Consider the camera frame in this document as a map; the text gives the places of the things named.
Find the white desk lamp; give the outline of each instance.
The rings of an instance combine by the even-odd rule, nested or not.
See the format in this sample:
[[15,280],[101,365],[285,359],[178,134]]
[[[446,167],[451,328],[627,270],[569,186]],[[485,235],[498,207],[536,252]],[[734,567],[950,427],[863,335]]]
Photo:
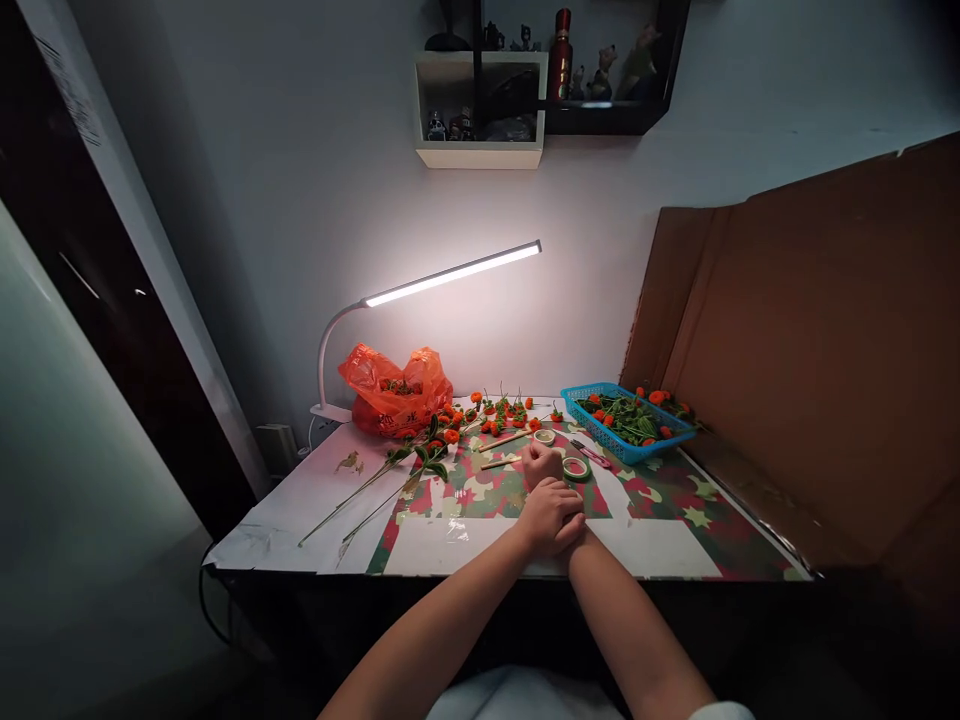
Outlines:
[[406,297],[407,295],[413,295],[415,292],[436,287],[437,285],[443,285],[451,280],[457,280],[483,270],[489,270],[490,268],[495,268],[500,265],[506,265],[508,262],[521,260],[525,257],[530,257],[531,255],[536,255],[540,252],[543,252],[543,248],[540,247],[540,241],[535,240],[534,242],[527,243],[526,245],[519,245],[510,250],[504,250],[503,252],[496,253],[495,255],[488,255],[485,258],[468,262],[466,265],[458,265],[457,267],[444,270],[443,272],[427,275],[425,278],[414,280],[406,285],[399,285],[398,287],[395,287],[392,290],[387,290],[386,292],[365,297],[363,300],[345,307],[343,310],[333,316],[333,319],[327,325],[327,329],[323,331],[323,337],[320,338],[320,352],[317,356],[317,372],[320,375],[320,404],[314,405],[312,408],[310,408],[310,412],[312,412],[314,415],[319,415],[320,417],[325,417],[330,420],[336,420],[337,422],[341,423],[350,422],[353,418],[353,414],[350,410],[337,407],[336,405],[329,405],[327,403],[327,394],[323,388],[323,356],[327,352],[327,340],[330,338],[330,332],[333,330],[333,326],[336,325],[340,318],[342,318],[344,315],[349,312],[353,312],[354,310],[359,310],[360,308],[383,305],[385,302]]

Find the basket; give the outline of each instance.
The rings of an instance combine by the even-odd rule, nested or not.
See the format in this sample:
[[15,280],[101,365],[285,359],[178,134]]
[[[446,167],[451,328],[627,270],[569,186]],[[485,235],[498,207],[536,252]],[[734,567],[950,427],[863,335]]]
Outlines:
[[591,395],[632,398],[636,396],[636,393],[632,393],[629,390],[624,390],[622,387],[615,385],[614,383],[594,383],[593,385],[581,385],[575,388],[566,388],[560,391],[560,395],[567,404],[567,412],[570,413],[578,423],[587,429],[590,437],[607,448],[607,450],[610,450],[627,465],[636,465],[641,460],[644,460],[652,455],[657,455],[667,448],[673,447],[674,445],[679,445],[682,442],[686,442],[696,435],[696,432],[689,432],[693,427],[689,423],[685,423],[683,420],[675,418],[673,415],[661,410],[653,403],[649,403],[646,400],[641,400],[640,402],[645,403],[647,407],[653,411],[654,416],[657,418],[658,427],[661,425],[666,425],[674,432],[686,432],[684,432],[681,436],[673,437],[669,440],[660,440],[652,445],[647,445],[646,447],[630,445],[614,435],[595,417],[589,415],[586,410],[577,404],[576,401],[583,400]]

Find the person's hand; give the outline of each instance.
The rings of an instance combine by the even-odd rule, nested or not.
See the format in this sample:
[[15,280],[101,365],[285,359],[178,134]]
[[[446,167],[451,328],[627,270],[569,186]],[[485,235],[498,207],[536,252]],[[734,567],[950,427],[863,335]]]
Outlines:
[[523,481],[530,491],[543,482],[544,478],[563,477],[563,456],[559,450],[551,450],[534,440],[520,451],[520,457],[523,458]]
[[556,555],[583,534],[583,498],[563,480],[547,478],[533,489],[513,526],[538,557]]

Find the camouflage mat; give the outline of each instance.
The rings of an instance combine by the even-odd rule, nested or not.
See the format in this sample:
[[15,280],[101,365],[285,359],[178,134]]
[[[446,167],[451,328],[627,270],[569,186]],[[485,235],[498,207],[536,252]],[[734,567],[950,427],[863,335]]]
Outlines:
[[[544,427],[570,434],[584,430],[573,422],[545,422]],[[492,442],[493,438],[479,435],[478,432],[478,428],[474,428],[461,438],[449,482],[443,487],[441,506],[436,506],[438,498],[430,492],[428,479],[421,480],[412,493],[403,494],[397,499],[367,567],[367,574],[383,573],[400,526],[411,515],[425,518],[520,516],[527,497],[520,463],[490,470],[481,470],[480,467],[510,454],[519,454],[530,443],[530,438],[528,436],[481,453],[477,448]],[[554,447],[565,456],[582,457],[562,435],[557,435]],[[627,492],[630,516],[686,522],[720,569],[723,580],[803,579],[780,550],[681,453],[668,452],[637,467],[624,465],[608,450],[603,450],[603,454],[614,464],[614,472]],[[588,518],[612,517],[595,475],[591,475],[585,483],[570,484],[583,497]]]

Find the wall socket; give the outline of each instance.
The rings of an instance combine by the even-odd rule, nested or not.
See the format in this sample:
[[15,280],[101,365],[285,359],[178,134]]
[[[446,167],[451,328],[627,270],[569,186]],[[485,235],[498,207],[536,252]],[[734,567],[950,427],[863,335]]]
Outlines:
[[260,447],[263,461],[267,465],[267,472],[274,480],[285,478],[300,462],[297,443],[289,425],[278,423],[257,425],[253,429],[253,437]]

